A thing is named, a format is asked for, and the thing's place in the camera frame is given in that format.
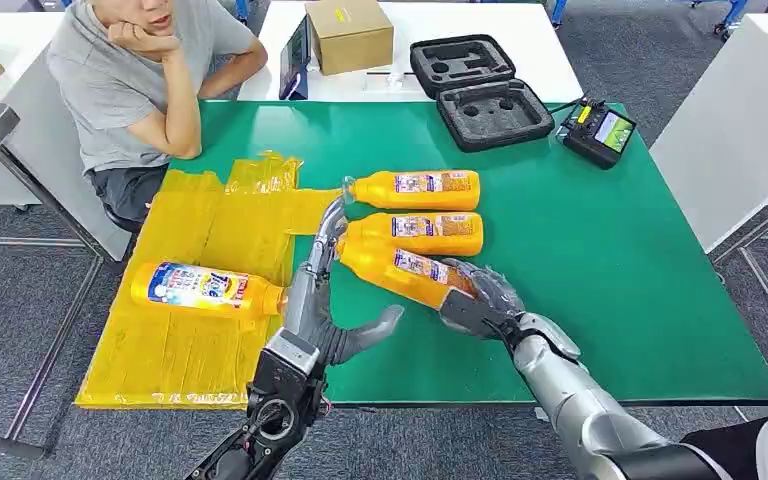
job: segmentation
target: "man's hand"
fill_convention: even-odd
[[[143,55],[152,60],[162,59],[181,48],[178,37],[156,37],[149,35],[139,25],[132,23],[114,23],[107,29],[107,38],[122,48]]]

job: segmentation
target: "floor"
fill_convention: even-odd
[[[267,0],[252,4],[257,31]],[[558,36],[585,89],[622,101],[651,144],[721,47],[709,34],[723,3],[573,2]],[[0,208],[0,235],[68,236],[42,208]],[[752,247],[768,276],[768,241]],[[0,434],[6,431],[71,296],[89,266],[81,252],[0,248]],[[768,361],[768,300],[740,255],[725,285]],[[105,267],[22,439],[51,455],[0,457],[0,479],[184,478],[243,419],[224,411],[88,411],[70,405],[104,326],[121,271]],[[768,407],[634,408],[674,439],[768,415]],[[396,459],[407,458],[407,461]],[[549,425],[532,409],[338,410],[318,422],[278,478],[572,479]]]

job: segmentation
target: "orange bottle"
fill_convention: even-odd
[[[481,215],[472,212],[376,213],[349,222],[346,238],[383,241],[427,255],[477,255],[484,243]]]
[[[471,170],[378,172],[357,180],[346,177],[343,192],[351,200],[378,208],[472,210],[481,184]]]
[[[345,235],[337,258],[373,285],[439,310],[452,288],[473,294],[472,283],[448,265],[384,242],[360,242]]]
[[[254,275],[163,262],[140,266],[131,282],[131,297],[135,302],[254,321],[280,314],[284,289]]]

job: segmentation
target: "green tabletop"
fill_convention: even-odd
[[[307,188],[380,170],[478,171],[485,243],[472,261],[507,275],[529,310],[564,328],[617,399],[768,403],[767,364],[638,135],[603,171],[553,137],[462,153],[430,102],[210,102],[201,111],[204,153],[172,167],[223,181],[234,158],[267,149],[301,158]],[[296,239],[296,264],[310,243]],[[533,401],[500,343],[449,331],[436,312],[342,265],[332,292],[344,327],[406,307],[391,338],[330,368],[332,401]]]

